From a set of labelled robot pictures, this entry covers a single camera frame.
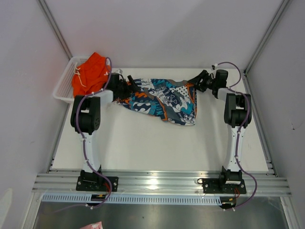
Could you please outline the patterned blue orange shorts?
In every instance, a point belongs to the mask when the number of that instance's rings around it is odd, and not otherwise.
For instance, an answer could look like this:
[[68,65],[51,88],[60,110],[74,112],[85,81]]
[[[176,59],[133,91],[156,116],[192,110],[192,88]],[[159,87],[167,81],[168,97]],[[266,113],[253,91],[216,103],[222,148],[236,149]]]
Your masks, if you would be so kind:
[[129,98],[116,99],[125,108],[156,116],[162,121],[176,125],[195,125],[197,112],[197,92],[187,80],[134,79],[141,88]]

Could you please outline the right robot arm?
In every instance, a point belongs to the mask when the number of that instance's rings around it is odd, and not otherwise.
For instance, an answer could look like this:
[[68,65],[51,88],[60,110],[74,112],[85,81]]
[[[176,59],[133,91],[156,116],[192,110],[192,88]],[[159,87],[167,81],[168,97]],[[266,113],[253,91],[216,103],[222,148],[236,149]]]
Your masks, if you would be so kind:
[[234,91],[227,87],[228,71],[216,70],[208,73],[203,70],[189,80],[196,90],[212,91],[212,95],[224,101],[224,123],[228,127],[228,148],[225,163],[218,179],[218,188],[229,192],[242,183],[242,145],[246,128],[252,120],[251,95]]

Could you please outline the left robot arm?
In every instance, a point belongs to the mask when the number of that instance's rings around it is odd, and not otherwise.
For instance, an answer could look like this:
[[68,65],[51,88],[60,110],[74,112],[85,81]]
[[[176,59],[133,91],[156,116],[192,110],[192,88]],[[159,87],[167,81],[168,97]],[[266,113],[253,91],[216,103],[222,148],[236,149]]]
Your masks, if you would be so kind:
[[125,79],[119,73],[112,73],[100,90],[74,98],[70,123],[80,136],[84,157],[82,170],[87,174],[93,173],[86,182],[91,190],[97,191],[103,186],[98,144],[95,140],[101,124],[101,107],[116,99],[125,99],[139,90],[131,75]]

